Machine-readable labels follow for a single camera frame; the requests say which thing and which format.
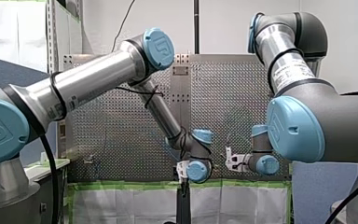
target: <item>white wall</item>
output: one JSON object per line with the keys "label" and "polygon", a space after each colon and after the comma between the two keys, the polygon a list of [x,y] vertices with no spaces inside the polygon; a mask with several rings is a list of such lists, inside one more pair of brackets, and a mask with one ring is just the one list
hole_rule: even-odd
{"label": "white wall", "polygon": [[294,11],[299,11],[298,0],[200,0],[200,53],[245,54],[254,14]]}
{"label": "white wall", "polygon": [[[83,0],[83,51],[109,52],[131,0]],[[246,53],[249,22],[259,11],[299,10],[299,0],[200,0],[200,53]],[[175,52],[194,52],[193,0],[135,1],[119,40],[157,26]]]}

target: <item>robotic arm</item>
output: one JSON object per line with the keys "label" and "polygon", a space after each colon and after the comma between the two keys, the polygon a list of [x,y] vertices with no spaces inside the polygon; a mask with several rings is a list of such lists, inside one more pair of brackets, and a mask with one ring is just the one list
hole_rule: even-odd
{"label": "robotic arm", "polygon": [[257,14],[249,50],[275,94],[267,111],[272,147],[291,161],[358,162],[358,92],[339,95],[317,78],[327,52],[322,23],[308,13]]}
{"label": "robotic arm", "polygon": [[[172,41],[154,28],[123,41],[118,51],[72,70],[25,88],[9,85],[0,89],[0,203],[28,189],[17,157],[26,144],[45,134],[52,121],[64,119],[67,113],[122,83],[141,92],[155,92],[150,76],[168,68],[173,56]],[[194,182],[207,179],[212,169],[209,149],[181,128],[161,96],[141,97],[170,146],[186,152],[182,159],[189,160],[188,178]]]}

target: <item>grey base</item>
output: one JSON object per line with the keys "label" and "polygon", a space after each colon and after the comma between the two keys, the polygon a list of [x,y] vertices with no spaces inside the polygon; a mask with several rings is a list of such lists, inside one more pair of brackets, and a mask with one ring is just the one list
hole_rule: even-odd
{"label": "grey base", "polygon": [[39,185],[32,184],[26,196],[0,204],[0,223],[39,224],[40,204]]}

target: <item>black cable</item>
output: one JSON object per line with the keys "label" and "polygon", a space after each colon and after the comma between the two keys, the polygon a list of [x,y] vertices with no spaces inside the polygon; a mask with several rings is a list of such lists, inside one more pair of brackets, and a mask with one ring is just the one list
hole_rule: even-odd
{"label": "black cable", "polygon": [[129,91],[129,92],[133,92],[133,93],[139,93],[139,94],[145,94],[145,95],[154,95],[154,94],[158,94],[161,95],[162,97],[164,97],[164,94],[162,92],[156,91],[156,92],[148,92],[148,91],[134,91],[132,89],[127,89],[124,87],[116,87],[115,89],[117,90],[122,90],[122,91]]}
{"label": "black cable", "polygon": [[48,164],[50,166],[51,171],[51,182],[53,187],[53,214],[51,218],[52,224],[58,223],[58,213],[59,213],[59,183],[58,183],[58,173],[57,167],[55,165],[54,155],[51,150],[50,144],[48,143],[48,139],[45,135],[40,136],[40,140],[42,141],[43,147],[45,148],[46,155],[48,156]]}
{"label": "black cable", "polygon": [[339,214],[339,212],[357,195],[358,195],[358,188],[354,192],[352,192],[344,201],[342,201],[342,203],[339,204],[339,206],[334,210],[334,212],[327,219],[325,224],[332,223],[332,221],[336,218],[336,216]]}
{"label": "black cable", "polygon": [[158,85],[153,89],[151,93],[151,96],[149,97],[149,99],[147,99],[146,103],[145,103],[145,109],[147,109],[147,106],[149,105],[149,103],[152,101],[152,98],[155,94],[158,94],[157,93],[157,88],[158,88]]}
{"label": "black cable", "polygon": [[129,8],[127,9],[126,16],[124,17],[123,22],[122,22],[121,25],[120,25],[120,29],[118,30],[118,33],[117,33],[117,35],[116,35],[116,37],[115,37],[115,41],[113,42],[112,52],[115,50],[116,41],[117,41],[117,39],[118,39],[118,36],[119,36],[120,33],[121,33],[121,30],[123,29],[124,22],[126,21],[127,17],[128,17],[129,14],[130,14],[130,10],[131,10],[132,5],[133,5],[134,2],[135,2],[135,0],[132,0],[132,2],[130,3]]}
{"label": "black cable", "polygon": [[62,119],[65,119],[66,118],[66,115],[68,113],[68,110],[66,109],[66,104],[65,104],[65,101],[63,100],[60,92],[58,91],[57,87],[56,87],[56,80],[55,80],[55,77],[59,74],[60,72],[55,72],[55,73],[52,73],[50,75],[50,83],[51,83],[51,88],[53,89],[54,93],[56,94],[57,98],[59,99],[60,101],[60,104],[61,104],[61,107],[62,107],[62,115],[59,119],[56,119],[55,121],[59,121],[59,120],[62,120]]}

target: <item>metal pegboard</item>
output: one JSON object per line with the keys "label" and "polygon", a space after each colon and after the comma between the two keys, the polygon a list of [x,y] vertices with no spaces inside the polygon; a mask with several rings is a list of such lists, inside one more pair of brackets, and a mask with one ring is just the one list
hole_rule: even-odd
{"label": "metal pegboard", "polygon": [[264,67],[250,55],[190,55],[191,127],[213,131],[211,151],[219,172],[213,178],[282,180],[288,178],[285,159],[275,155],[280,171],[274,176],[229,171],[224,162],[229,135],[233,153],[251,151],[251,130],[266,122],[269,86]]}
{"label": "metal pegboard", "polygon": [[[64,68],[77,67],[95,57],[66,55]],[[178,59],[184,61],[154,74],[153,79],[177,118],[188,114],[189,118],[183,120],[190,120],[191,128],[213,131],[211,150],[218,167],[213,178],[282,180],[289,176],[287,161],[278,155],[278,175],[263,177],[230,172],[221,157],[229,134],[234,152],[250,151],[252,126],[265,122],[269,87],[266,72],[256,58],[179,55]],[[65,131],[65,154],[72,159],[68,176],[71,182],[172,179],[173,162],[165,137],[137,94],[107,92],[71,113]]]}
{"label": "metal pegboard", "polygon": [[[64,68],[95,57],[66,55]],[[168,105],[171,73],[170,68],[153,75]],[[165,137],[138,94],[112,90],[82,105],[66,120],[66,140],[71,182],[172,180],[173,162]]]}

